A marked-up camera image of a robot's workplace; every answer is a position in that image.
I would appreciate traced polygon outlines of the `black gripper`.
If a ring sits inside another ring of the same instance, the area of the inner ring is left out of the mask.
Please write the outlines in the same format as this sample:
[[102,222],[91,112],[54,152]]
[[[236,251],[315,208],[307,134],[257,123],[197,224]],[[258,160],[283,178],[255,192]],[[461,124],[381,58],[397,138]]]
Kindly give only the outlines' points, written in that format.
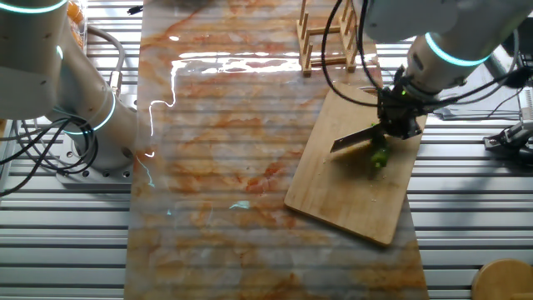
[[402,140],[421,134],[421,127],[414,118],[426,114],[422,100],[406,92],[407,83],[406,78],[400,78],[377,93],[377,116],[381,131]]

